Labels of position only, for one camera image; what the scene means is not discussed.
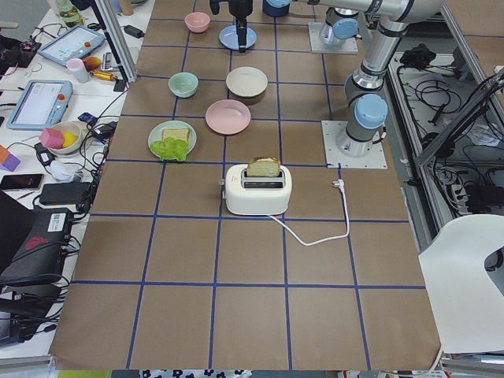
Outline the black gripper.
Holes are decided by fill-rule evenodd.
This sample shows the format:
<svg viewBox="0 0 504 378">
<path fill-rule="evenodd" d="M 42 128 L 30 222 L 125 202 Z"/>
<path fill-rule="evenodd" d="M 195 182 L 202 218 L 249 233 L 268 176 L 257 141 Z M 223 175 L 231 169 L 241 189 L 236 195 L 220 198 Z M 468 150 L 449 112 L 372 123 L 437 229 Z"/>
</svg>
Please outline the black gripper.
<svg viewBox="0 0 504 378">
<path fill-rule="evenodd" d="M 236 34 L 240 53 L 246 52 L 247 22 L 246 18 L 253 12 L 252 0 L 210 0 L 209 7 L 213 15 L 220 12 L 222 2 L 228 3 L 229 13 L 236 18 Z"/>
</svg>

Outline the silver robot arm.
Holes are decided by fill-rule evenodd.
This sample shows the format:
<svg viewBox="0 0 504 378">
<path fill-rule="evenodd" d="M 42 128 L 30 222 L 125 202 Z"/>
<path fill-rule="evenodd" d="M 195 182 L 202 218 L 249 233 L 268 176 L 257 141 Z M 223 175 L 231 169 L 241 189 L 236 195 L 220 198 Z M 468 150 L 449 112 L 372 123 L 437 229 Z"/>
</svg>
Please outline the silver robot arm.
<svg viewBox="0 0 504 378">
<path fill-rule="evenodd" d="M 358 11 L 329 7 L 319 32 L 322 43 L 329 45 L 351 39 L 358 33 Z"/>
<path fill-rule="evenodd" d="M 386 68 L 409 24 L 423 21 L 439 12 L 443 1 L 309 1 L 310 5 L 350 9 L 380 16 L 377 30 L 361 65 L 345 83 L 352 119 L 335 139 L 346 156 L 368 154 L 373 136 L 384 125 L 388 105 L 379 95 Z"/>
</svg>

